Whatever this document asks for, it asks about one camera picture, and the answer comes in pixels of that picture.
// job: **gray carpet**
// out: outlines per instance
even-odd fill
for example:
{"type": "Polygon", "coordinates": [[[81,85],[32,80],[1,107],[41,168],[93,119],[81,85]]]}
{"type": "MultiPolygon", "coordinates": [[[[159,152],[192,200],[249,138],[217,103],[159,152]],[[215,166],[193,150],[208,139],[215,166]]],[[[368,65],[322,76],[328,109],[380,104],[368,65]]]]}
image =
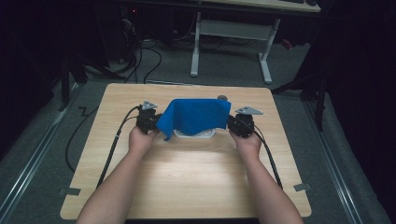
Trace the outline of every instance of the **gray carpet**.
{"type": "MultiPolygon", "coordinates": [[[[291,81],[308,46],[286,50],[275,45],[269,56],[270,71],[274,83],[263,84],[260,66],[255,54],[246,52],[230,53],[227,49],[203,49],[200,63],[200,75],[191,78],[191,47],[175,46],[173,48],[156,46],[162,57],[161,65],[148,77],[148,81],[167,81],[198,85],[251,86],[275,88],[291,81]]],[[[158,55],[150,50],[143,50],[143,60],[137,74],[141,82],[143,76],[158,62],[158,55]]],[[[39,166],[34,178],[23,193],[8,223],[69,223],[59,216],[64,196],[59,195],[61,188],[68,187],[73,173],[65,162],[65,149],[73,131],[84,119],[81,106],[86,113],[99,104],[108,83],[114,82],[107,77],[90,77],[64,117],[60,128],[54,135],[49,151],[39,166]]],[[[0,163],[0,200],[7,197],[24,164],[28,162],[35,147],[47,127],[57,115],[60,105],[59,86],[54,90],[55,98],[43,108],[32,120],[29,127],[0,163]]],[[[290,147],[297,162],[301,177],[312,187],[307,191],[312,207],[312,215],[304,219],[305,223],[349,223],[347,214],[338,197],[336,188],[325,166],[321,144],[315,127],[306,113],[304,104],[293,91],[275,96],[290,147]]],[[[324,134],[332,148],[333,155],[342,171],[351,194],[361,214],[363,223],[390,223],[381,205],[376,200],[367,179],[356,162],[343,135],[336,116],[332,111],[331,101],[327,99],[324,113],[324,134]]],[[[70,144],[70,163],[76,167],[81,150],[84,147],[94,116],[89,117],[78,130],[70,144]]],[[[166,223],[254,223],[254,220],[173,220],[166,223]]]]}

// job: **person's right arm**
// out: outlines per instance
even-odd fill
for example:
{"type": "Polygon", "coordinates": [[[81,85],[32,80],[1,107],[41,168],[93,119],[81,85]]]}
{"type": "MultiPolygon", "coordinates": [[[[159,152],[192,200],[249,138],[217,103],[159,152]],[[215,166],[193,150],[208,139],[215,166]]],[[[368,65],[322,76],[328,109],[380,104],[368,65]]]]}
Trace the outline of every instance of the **person's right arm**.
{"type": "Polygon", "coordinates": [[[259,221],[263,223],[303,223],[300,213],[288,195],[275,182],[260,161],[262,141],[255,134],[243,138],[230,132],[247,171],[247,181],[259,221]]]}

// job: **person's left hand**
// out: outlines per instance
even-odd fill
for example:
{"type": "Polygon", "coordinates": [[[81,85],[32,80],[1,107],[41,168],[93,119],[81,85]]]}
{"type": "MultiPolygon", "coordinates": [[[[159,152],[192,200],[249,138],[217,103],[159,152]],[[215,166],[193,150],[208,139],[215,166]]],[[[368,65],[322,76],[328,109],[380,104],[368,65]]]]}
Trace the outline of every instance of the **person's left hand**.
{"type": "Polygon", "coordinates": [[[155,130],[149,134],[144,134],[138,127],[133,127],[129,133],[128,153],[132,153],[134,156],[142,159],[151,148],[152,141],[159,132],[159,130],[155,130]]]}

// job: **blue cloth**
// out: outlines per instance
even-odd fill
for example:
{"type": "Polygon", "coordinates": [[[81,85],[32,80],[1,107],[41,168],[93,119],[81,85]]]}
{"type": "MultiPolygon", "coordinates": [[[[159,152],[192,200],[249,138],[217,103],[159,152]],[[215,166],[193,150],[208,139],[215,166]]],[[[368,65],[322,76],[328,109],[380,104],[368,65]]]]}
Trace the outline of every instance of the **blue cloth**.
{"type": "Polygon", "coordinates": [[[172,137],[173,130],[194,135],[207,129],[226,129],[231,103],[218,99],[175,99],[163,112],[157,127],[172,137]]]}

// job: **person's left arm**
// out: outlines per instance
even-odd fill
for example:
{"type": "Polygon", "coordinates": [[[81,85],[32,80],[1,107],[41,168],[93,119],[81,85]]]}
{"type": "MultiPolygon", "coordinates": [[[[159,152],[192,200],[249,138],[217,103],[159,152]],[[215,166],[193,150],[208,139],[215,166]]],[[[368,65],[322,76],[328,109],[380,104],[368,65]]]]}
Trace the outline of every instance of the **person's left arm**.
{"type": "Polygon", "coordinates": [[[137,127],[131,130],[128,153],[85,203],[76,223],[125,222],[141,161],[157,134],[157,131],[143,134],[137,127]]]}

